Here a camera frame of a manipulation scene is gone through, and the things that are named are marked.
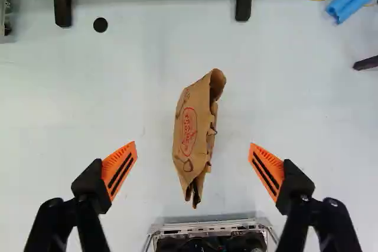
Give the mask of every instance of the black circular hole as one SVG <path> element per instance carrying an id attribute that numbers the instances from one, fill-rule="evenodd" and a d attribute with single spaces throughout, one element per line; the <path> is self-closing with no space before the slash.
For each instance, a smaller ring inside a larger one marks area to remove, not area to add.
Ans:
<path id="1" fill-rule="evenodd" d="M 97 18 L 93 22 L 93 28 L 96 32 L 105 32 L 107 30 L 107 20 L 105 18 Z"/>

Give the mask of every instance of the white floor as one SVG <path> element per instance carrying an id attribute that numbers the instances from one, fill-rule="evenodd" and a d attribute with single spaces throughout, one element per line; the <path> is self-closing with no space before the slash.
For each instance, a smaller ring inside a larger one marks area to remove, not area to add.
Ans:
<path id="1" fill-rule="evenodd" d="M 378 250 L 378 10 L 339 27 L 324 2 L 75 0 L 74 25 L 54 25 L 53 0 L 20 0 L 15 44 L 0 45 L 0 250 L 21 251 L 42 202 L 72 197 L 95 158 L 135 140 L 139 159 L 102 216 L 112 251 L 139 251 L 162 217 L 257 211 L 285 217 L 247 162 L 254 141 L 312 178 L 314 197 L 349 209 L 364 251 Z M 109 28 L 92 23 L 105 17 Z M 181 90 L 213 67 L 227 76 L 212 173 L 197 210 L 171 160 Z M 68 251 L 79 251 L 73 234 Z M 306 251 L 318 251 L 310 232 Z"/>

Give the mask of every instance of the screw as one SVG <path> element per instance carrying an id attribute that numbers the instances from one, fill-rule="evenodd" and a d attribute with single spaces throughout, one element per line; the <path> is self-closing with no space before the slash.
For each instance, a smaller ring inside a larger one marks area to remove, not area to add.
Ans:
<path id="1" fill-rule="evenodd" d="M 308 202 L 308 197 L 307 195 L 301 195 L 301 199 L 305 202 Z"/>
<path id="2" fill-rule="evenodd" d="M 334 207 L 337 207 L 337 206 L 338 206 L 337 202 L 336 202 L 335 200 L 333 200 L 333 199 L 330 199 L 330 204 L 331 204 L 332 206 L 334 206 Z"/>

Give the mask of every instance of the brown paper bag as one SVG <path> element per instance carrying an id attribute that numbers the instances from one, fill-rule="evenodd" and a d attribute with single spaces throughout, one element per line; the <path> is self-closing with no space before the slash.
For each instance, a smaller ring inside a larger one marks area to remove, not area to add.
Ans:
<path id="1" fill-rule="evenodd" d="M 217 133 L 216 101 L 225 84 L 223 72 L 213 69 L 185 88 L 177 103 L 172 157 L 186 201 L 193 192 L 193 208 L 201 202 L 205 174 L 210 172 Z"/>

